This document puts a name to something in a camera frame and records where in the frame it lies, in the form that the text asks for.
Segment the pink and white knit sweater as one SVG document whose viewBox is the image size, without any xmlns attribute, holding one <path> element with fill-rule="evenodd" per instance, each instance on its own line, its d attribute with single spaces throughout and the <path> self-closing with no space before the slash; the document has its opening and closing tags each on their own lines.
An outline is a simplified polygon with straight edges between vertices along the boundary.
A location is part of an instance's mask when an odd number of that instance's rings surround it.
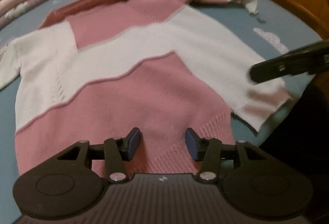
<svg viewBox="0 0 329 224">
<path fill-rule="evenodd" d="M 257 0 L 79 0 L 1 49 L 1 87 L 21 79 L 15 151 L 24 174 L 79 140 L 142 132 L 129 173 L 190 173 L 184 132 L 233 144 L 232 115 L 259 130 L 288 99 L 281 79 L 256 85 L 262 57 L 190 3 Z"/>
</svg>

